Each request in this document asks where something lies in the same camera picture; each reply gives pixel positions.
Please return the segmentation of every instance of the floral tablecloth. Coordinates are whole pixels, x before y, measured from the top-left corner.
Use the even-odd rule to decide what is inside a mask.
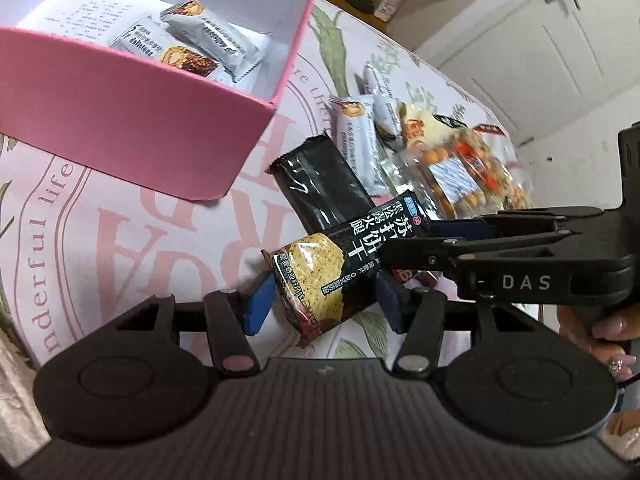
[[[275,250],[305,235],[264,169],[306,137],[331,129],[328,97],[360,93],[358,77],[368,60],[401,101],[471,125],[498,124],[437,70],[316,0],[280,108],[222,200],[177,200],[2,136],[3,325],[12,320],[15,333],[42,364],[153,294],[172,292],[178,301],[194,301],[218,288],[242,289],[265,269],[260,249]],[[390,361],[401,344],[373,306],[308,348],[296,348],[297,333],[279,301],[250,338],[262,363],[274,355]],[[464,338],[450,338],[450,354],[465,344]],[[208,358],[203,335],[185,334],[182,345]]]

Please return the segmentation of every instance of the blue sticker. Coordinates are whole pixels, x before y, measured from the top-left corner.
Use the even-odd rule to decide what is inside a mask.
[[[404,202],[406,203],[406,206],[409,208],[409,214],[411,216],[418,216],[418,209],[415,207],[414,199],[411,198],[410,196],[405,196]]]

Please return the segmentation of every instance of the chocolate bar wrapper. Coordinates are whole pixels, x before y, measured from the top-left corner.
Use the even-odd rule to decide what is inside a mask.
[[[309,234],[364,215],[375,204],[327,135],[311,137],[269,166]]]
[[[270,256],[289,322],[299,346],[375,303],[376,251],[389,238],[425,236],[428,220],[412,192],[366,215],[306,236]]]
[[[208,79],[214,79],[224,67],[197,47],[176,40],[151,17],[141,18],[119,35],[111,48],[148,57]]]
[[[169,7],[160,13],[160,18],[219,60],[231,72],[234,82],[262,59],[263,53],[249,38],[198,0]]]
[[[386,141],[402,139],[396,99],[380,70],[370,61],[364,66],[364,89],[374,98],[373,118],[380,138]]]
[[[335,143],[370,196],[389,193],[373,121],[373,95],[330,97],[336,116]]]

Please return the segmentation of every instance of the hand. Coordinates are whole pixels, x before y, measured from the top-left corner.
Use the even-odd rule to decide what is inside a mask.
[[[640,304],[620,310],[599,321],[588,333],[575,310],[566,305],[558,306],[560,335],[567,337],[585,351],[590,352],[598,361],[608,365],[612,361],[622,360],[622,369],[616,374],[617,381],[626,381],[633,375],[630,365],[636,362],[635,356],[625,355],[625,351],[609,341],[626,341],[640,336]]]

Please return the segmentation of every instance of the pink letter on tablecloth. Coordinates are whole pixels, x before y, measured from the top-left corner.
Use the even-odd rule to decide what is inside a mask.
[[[267,167],[282,154],[282,145],[284,144],[284,135],[287,133],[287,128],[290,124],[295,123],[293,119],[289,119],[287,116],[281,114],[275,114],[273,121],[271,121],[271,135],[268,141],[260,139],[257,146],[264,148],[264,155],[262,156],[262,164],[260,165],[260,174],[253,176],[242,171],[239,176],[260,184],[261,186],[268,187],[274,191],[278,190],[273,177],[264,171]]]
[[[138,272],[140,264],[151,247],[163,236],[166,231],[146,225],[149,231],[149,239],[141,251],[126,249],[116,244],[116,234],[118,227],[123,222],[129,222],[131,219],[126,218],[116,212],[107,209],[98,208],[98,240],[96,243],[96,267],[98,272],[98,290],[100,292],[100,312],[102,314],[102,322],[106,323],[116,313],[116,308],[122,299],[129,283]],[[125,258],[133,260],[133,265],[129,269],[129,273],[119,289],[116,290],[116,265],[115,256],[119,254]]]
[[[260,240],[258,230],[255,227],[254,212],[251,209],[249,196],[237,189],[232,189],[229,195],[231,195],[231,200],[234,204],[240,239],[226,245],[222,251],[220,267],[222,279],[225,280],[226,286],[238,286],[240,282],[240,262],[244,252],[247,249],[273,251],[279,248],[284,217],[293,211],[289,207],[263,200],[262,203],[267,207],[267,219],[264,223],[264,236]]]
[[[163,215],[158,211],[158,206],[156,205],[156,192],[146,187],[140,187],[140,202],[142,203],[142,207],[145,208],[145,211],[153,218],[175,225],[180,229],[196,232],[197,229],[191,222],[191,215],[193,215],[193,209],[196,205],[179,198],[176,200],[177,203],[175,204],[173,214],[171,216]]]
[[[191,262],[198,271],[200,275],[200,298],[204,297],[208,292],[218,289],[218,280],[201,259],[193,256],[193,254],[181,251],[158,251],[149,282],[138,290],[149,296],[170,292],[168,289],[171,272],[174,270],[175,264],[180,260]]]

